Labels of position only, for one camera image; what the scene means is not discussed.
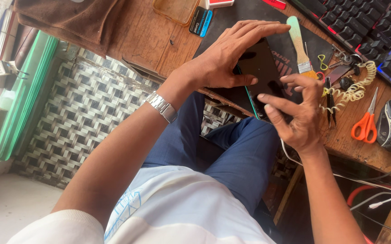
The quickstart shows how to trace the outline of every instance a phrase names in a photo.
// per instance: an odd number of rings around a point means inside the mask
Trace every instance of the brown cloth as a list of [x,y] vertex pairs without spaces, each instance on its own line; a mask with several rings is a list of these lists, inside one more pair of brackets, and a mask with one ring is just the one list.
[[124,0],[15,0],[19,23],[104,57]]

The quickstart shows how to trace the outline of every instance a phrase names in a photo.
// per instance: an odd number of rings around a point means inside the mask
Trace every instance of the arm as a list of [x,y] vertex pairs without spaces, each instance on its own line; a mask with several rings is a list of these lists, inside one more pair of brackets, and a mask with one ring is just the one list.
[[[203,86],[248,86],[253,75],[234,75],[239,57],[260,38],[285,33],[289,25],[240,21],[205,53],[176,69],[156,91],[177,111],[187,97]],[[77,209],[95,217],[105,228],[112,209],[125,192],[167,126],[150,104],[144,104],[118,125],[79,168],[52,212]]]
[[[304,101],[295,104],[286,99],[264,95],[258,97],[267,103],[266,113],[285,143],[299,153],[307,181],[310,201],[311,224],[314,242],[317,244],[364,244],[363,234],[352,216],[333,172],[319,137],[319,98],[322,82],[301,75],[281,78],[283,83],[302,92]],[[294,119],[287,124],[279,110]]]

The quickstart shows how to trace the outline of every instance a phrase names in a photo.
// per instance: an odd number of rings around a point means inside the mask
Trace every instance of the keyboard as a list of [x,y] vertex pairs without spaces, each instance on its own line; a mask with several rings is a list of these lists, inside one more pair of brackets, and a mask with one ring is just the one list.
[[391,0],[289,0],[349,53],[375,61],[391,86]]

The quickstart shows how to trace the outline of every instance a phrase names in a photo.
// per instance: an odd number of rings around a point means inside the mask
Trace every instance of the scissors handle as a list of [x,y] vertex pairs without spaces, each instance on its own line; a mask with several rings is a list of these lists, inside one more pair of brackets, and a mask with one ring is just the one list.
[[[375,125],[375,122],[373,120],[373,117],[375,117],[374,114],[372,114],[369,118],[369,123],[367,124],[366,126],[366,137],[363,139],[364,142],[366,143],[373,143],[376,141],[377,139],[377,127]],[[372,139],[371,140],[368,140],[368,137],[369,137],[369,133],[370,132],[373,132],[373,136],[372,136]]]
[[[369,118],[370,118],[370,113],[366,112],[364,114],[364,117],[352,127],[352,130],[351,130],[352,138],[361,141],[366,137],[366,127],[367,127],[367,124],[369,123]],[[358,136],[355,136],[355,132],[358,127],[360,127],[361,131]]]

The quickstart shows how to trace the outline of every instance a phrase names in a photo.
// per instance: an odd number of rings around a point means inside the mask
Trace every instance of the smartphone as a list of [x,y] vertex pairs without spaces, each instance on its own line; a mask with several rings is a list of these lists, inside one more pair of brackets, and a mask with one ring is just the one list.
[[[237,69],[239,69],[241,74],[254,75],[259,79],[257,84],[246,86],[245,88],[256,118],[270,122],[264,110],[265,104],[260,102],[257,96],[261,93],[286,99],[290,99],[290,96],[286,94],[284,84],[280,82],[280,74],[269,48],[268,40],[262,38],[248,48],[239,58]],[[284,115],[288,122],[292,120],[291,116]]]

